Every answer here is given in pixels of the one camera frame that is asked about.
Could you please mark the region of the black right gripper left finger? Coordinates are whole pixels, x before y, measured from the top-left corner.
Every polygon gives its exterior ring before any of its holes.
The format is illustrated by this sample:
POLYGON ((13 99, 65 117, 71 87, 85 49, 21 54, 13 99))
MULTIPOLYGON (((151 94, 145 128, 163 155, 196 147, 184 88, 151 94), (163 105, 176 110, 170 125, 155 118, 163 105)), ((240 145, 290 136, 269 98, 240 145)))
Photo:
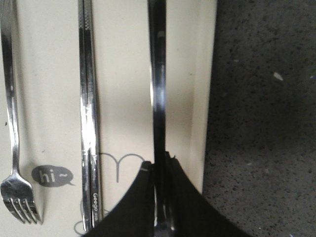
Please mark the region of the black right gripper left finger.
POLYGON ((132 185, 110 213, 86 237, 152 237, 154 235, 153 165, 141 164, 132 185))

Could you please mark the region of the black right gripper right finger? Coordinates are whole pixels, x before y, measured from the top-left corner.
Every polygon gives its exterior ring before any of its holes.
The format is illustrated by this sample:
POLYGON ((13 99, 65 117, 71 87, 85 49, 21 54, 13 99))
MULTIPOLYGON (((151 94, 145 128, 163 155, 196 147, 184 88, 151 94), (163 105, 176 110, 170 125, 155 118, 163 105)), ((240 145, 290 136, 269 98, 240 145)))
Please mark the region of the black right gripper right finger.
POLYGON ((166 200, 173 237, 248 237, 213 208, 186 176, 179 161, 165 153, 166 200))

